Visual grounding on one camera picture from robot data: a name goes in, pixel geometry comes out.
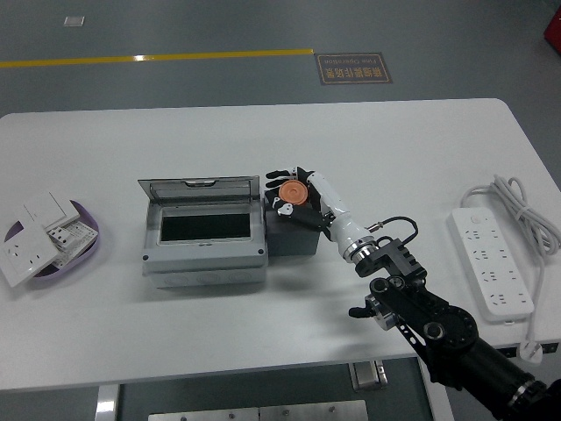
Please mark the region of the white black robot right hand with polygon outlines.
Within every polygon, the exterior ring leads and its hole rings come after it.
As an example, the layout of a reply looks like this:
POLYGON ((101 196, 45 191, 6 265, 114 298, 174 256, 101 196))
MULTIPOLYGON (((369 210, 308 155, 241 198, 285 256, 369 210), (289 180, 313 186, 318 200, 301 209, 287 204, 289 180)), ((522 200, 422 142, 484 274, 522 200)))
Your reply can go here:
POLYGON ((266 178, 265 196, 277 215, 324 233, 337 244, 344 260, 351 261, 361 247, 373 241, 371 233, 353 220, 340 195, 320 173, 293 167, 269 172, 266 178), (303 204, 281 198, 281 185, 291 181, 307 188, 309 195, 303 204))

